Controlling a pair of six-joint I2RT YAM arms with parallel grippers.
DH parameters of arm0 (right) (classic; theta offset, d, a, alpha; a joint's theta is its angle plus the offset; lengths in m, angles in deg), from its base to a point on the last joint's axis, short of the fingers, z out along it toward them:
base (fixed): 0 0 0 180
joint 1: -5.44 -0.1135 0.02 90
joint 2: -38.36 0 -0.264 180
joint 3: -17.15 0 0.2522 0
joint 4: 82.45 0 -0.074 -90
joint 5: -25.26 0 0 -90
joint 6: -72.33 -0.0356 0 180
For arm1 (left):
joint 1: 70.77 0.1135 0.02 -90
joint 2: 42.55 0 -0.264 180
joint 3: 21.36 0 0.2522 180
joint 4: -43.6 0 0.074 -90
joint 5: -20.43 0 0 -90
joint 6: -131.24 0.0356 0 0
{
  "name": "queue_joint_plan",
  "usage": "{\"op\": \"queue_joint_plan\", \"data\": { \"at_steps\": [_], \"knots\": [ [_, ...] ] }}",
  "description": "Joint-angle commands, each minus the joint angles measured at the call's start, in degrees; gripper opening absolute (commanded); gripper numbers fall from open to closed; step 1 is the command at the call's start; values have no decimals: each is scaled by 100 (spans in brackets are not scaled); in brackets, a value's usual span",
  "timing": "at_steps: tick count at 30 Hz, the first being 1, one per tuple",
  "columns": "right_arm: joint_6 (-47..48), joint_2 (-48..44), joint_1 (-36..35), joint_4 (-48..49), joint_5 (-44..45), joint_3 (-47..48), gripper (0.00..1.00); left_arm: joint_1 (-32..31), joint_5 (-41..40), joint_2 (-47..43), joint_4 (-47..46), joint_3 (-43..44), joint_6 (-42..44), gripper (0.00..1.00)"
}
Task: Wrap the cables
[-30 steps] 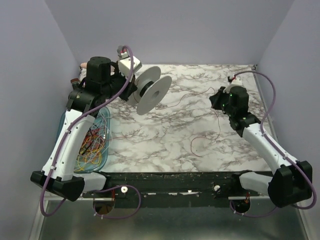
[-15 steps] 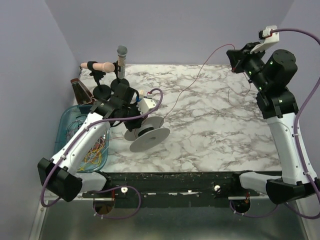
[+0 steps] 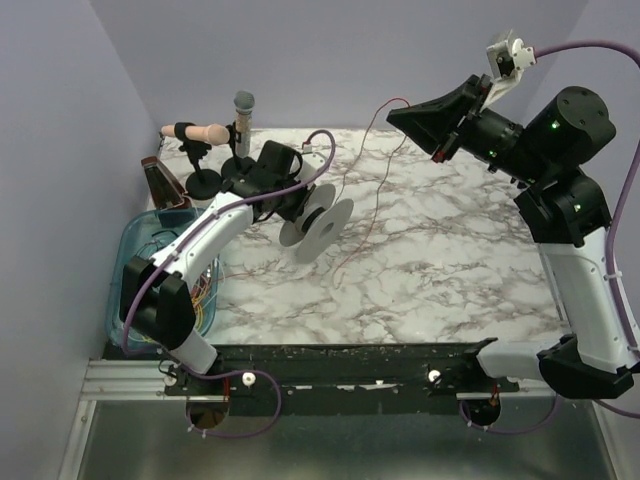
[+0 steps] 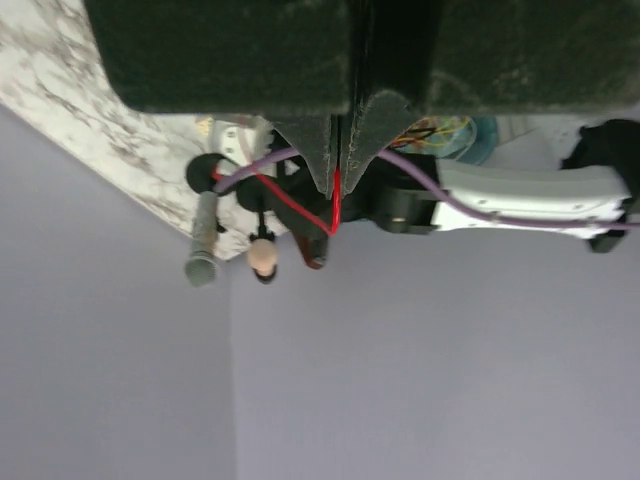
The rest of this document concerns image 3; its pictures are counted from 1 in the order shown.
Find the white perforated cable spool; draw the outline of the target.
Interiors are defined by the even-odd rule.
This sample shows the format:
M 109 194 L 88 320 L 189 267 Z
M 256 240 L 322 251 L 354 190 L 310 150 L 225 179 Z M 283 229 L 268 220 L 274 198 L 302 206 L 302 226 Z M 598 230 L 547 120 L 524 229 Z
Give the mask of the white perforated cable spool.
M 315 261 L 336 241 L 348 223 L 354 202 L 343 199 L 335 202 L 336 188 L 332 184 L 316 186 L 294 221 L 285 222 L 279 233 L 283 247 L 296 246 L 295 260 L 300 264 Z

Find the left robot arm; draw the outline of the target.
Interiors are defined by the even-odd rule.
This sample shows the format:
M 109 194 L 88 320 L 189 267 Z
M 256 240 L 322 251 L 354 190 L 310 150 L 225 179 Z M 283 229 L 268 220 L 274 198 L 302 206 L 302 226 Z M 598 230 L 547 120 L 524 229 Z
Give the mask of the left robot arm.
M 119 317 L 123 329 L 150 338 L 188 371 L 204 375 L 218 352 L 195 327 L 191 291 L 220 251 L 259 220 L 273 215 L 286 225 L 312 229 L 316 181 L 331 158 L 267 141 L 257 159 L 233 157 L 214 175 L 214 197 L 176 239 L 148 259 L 132 257 L 123 268 Z

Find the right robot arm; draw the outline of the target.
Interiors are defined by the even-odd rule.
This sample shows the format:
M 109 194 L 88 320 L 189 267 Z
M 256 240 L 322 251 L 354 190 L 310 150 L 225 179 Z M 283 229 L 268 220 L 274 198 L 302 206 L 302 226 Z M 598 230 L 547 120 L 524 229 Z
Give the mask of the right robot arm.
M 614 223 L 605 195 L 582 169 L 615 137 L 607 106 L 569 86 L 521 125 L 488 107 L 492 89 L 489 77 L 473 75 L 387 116 L 434 162 L 466 152 L 519 189 L 516 206 L 569 331 L 553 345 L 494 340 L 478 363 L 490 377 L 540 380 L 569 399 L 618 398 L 639 370 L 639 328 L 606 247 Z

